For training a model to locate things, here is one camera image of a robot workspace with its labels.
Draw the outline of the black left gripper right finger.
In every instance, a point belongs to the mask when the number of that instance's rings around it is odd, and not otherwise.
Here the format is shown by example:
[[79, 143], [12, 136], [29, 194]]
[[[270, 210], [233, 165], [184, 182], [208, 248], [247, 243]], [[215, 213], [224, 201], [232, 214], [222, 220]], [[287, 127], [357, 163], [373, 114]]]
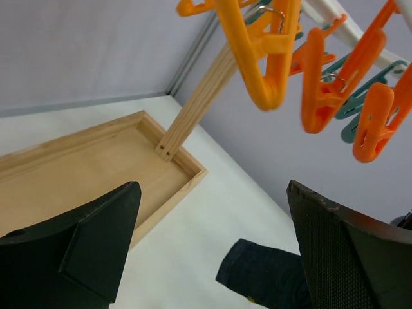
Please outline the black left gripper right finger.
[[411, 231], [286, 189], [314, 308], [411, 308]]

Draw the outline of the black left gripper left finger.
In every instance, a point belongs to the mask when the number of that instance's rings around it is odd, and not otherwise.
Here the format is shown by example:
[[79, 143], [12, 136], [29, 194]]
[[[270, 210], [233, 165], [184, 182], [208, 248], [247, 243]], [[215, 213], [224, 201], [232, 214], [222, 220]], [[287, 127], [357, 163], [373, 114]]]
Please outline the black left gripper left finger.
[[142, 191], [127, 182], [1, 237], [1, 308], [109, 308], [116, 301]]

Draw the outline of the dark navy sock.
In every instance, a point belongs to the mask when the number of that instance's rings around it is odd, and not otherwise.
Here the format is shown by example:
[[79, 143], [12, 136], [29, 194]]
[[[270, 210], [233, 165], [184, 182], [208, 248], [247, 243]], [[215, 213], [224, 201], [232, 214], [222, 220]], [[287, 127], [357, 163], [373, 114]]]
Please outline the dark navy sock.
[[266, 308], [313, 308], [300, 255], [239, 239], [215, 280]]

